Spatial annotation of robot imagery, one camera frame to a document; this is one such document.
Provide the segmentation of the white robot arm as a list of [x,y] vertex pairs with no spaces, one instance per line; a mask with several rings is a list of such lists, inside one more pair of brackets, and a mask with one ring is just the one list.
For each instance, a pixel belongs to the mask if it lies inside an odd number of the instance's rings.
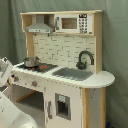
[[38,128],[36,121],[0,92],[0,128]]

